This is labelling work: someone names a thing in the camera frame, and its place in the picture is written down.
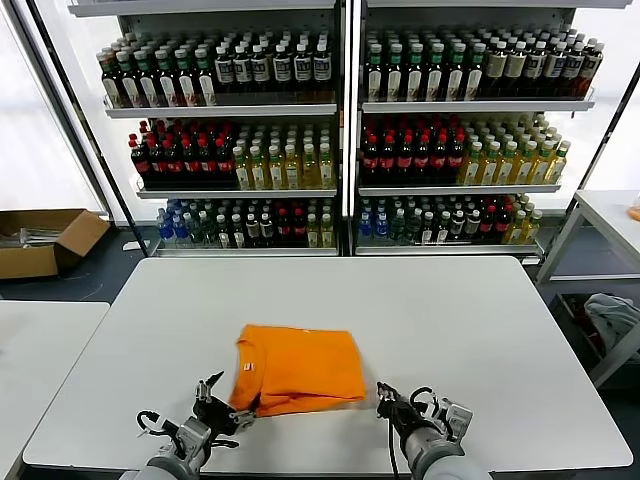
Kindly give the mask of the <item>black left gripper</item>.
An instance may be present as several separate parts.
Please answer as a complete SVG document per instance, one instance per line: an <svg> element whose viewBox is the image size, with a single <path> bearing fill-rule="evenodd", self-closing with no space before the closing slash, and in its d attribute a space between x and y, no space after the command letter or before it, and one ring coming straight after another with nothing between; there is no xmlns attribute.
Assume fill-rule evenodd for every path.
<svg viewBox="0 0 640 480"><path fill-rule="evenodd" d="M235 411L221 400L214 400L213 388L224 375L223 371L212 374L206 380L200 379L196 386L196 401L193 405L195 417L205 424L213 435L234 435L236 425L252 425L257 414L255 410Z"/></svg>

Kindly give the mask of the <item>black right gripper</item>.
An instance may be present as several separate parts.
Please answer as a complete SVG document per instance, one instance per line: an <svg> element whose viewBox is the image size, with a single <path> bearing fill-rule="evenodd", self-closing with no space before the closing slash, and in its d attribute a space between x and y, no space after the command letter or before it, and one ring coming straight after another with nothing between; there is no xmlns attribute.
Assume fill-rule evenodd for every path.
<svg viewBox="0 0 640 480"><path fill-rule="evenodd" d="M410 403L402 400L394 387L384 382L378 382L376 386L380 418L390 420L396 430L415 430L422 425L423 417Z"/></svg>

